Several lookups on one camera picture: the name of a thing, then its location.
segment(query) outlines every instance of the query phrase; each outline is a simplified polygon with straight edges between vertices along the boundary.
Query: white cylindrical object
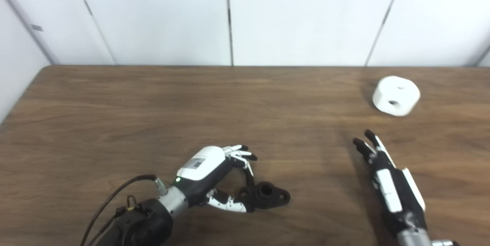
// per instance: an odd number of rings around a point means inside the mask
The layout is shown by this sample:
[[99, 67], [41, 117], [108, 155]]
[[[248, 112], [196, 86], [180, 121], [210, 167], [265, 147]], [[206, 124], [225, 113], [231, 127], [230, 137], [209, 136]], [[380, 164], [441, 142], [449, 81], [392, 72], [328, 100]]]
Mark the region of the white cylindrical object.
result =
[[420, 90], [411, 80], [391, 75], [378, 82], [372, 96], [374, 106], [393, 116], [408, 115], [420, 99]]

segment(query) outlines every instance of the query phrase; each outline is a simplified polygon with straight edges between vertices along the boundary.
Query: white robotic finger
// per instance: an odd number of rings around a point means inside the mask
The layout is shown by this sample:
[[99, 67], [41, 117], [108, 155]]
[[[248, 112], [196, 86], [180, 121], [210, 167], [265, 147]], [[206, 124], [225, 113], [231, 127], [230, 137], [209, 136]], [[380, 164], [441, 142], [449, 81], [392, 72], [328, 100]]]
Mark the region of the white robotic finger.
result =
[[247, 212], [247, 209], [242, 203], [235, 203], [235, 199], [229, 195], [227, 198], [224, 198], [224, 193], [221, 191], [219, 192], [217, 189], [210, 190], [206, 196], [208, 197], [208, 204], [215, 208], [237, 213]]

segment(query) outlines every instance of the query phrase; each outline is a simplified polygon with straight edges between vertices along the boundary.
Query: qr code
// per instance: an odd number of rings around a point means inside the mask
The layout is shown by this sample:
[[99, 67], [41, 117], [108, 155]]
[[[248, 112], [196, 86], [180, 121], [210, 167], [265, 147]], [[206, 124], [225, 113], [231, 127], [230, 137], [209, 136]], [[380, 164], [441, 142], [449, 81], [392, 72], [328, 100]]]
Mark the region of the qr code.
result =
[[205, 158], [201, 157], [193, 157], [191, 160], [187, 161], [184, 166], [182, 166], [183, 169], [198, 169], [198, 167], [203, 163], [203, 161], [206, 160]]

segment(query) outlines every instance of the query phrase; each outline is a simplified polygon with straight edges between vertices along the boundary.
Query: wood grain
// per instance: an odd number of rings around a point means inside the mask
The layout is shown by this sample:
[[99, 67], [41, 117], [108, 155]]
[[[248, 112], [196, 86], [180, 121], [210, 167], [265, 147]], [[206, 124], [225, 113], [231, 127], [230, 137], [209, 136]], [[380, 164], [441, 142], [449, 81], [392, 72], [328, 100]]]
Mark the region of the wood grain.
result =
[[[373, 108], [386, 75], [422, 97], [407, 117]], [[207, 145], [243, 143], [257, 181], [289, 190], [286, 207], [186, 211], [169, 245], [396, 244], [383, 228], [351, 140], [375, 131], [410, 168], [433, 238], [490, 241], [490, 69], [49, 66], [0, 126], [0, 244], [76, 245], [127, 179], [170, 181]], [[220, 188], [243, 185], [233, 171]], [[155, 196], [151, 182], [126, 195]]]

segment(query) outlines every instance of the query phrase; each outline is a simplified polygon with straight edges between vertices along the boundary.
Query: robotic arm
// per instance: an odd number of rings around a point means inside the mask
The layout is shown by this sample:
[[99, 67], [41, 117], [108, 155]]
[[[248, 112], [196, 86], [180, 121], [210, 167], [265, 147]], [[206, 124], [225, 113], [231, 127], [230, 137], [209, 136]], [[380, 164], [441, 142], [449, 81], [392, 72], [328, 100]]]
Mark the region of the robotic arm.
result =
[[364, 133], [373, 147], [361, 139], [353, 143], [369, 167], [371, 181], [383, 207], [389, 232], [401, 246], [459, 246], [455, 241], [430, 240], [425, 223], [425, 202], [408, 169], [397, 169], [381, 140], [371, 130]]
[[[173, 221], [180, 213], [196, 205], [210, 204], [218, 209], [245, 213], [253, 212], [256, 207], [268, 209], [287, 204], [290, 198], [287, 191], [275, 188], [267, 182], [254, 186], [249, 160], [256, 161], [257, 157], [247, 150], [244, 145], [204, 147], [177, 171], [177, 176], [168, 189], [154, 175], [138, 176], [126, 182], [98, 210], [80, 245], [84, 246], [93, 222], [108, 202], [126, 185], [142, 179], [153, 180], [160, 196], [140, 203], [135, 200], [133, 207], [129, 207], [129, 196], [127, 207], [117, 209], [116, 214], [100, 229], [88, 246], [100, 235], [103, 236], [97, 246], [159, 246], [170, 237]], [[247, 183], [240, 190], [238, 199], [215, 188], [233, 167], [243, 170]]]

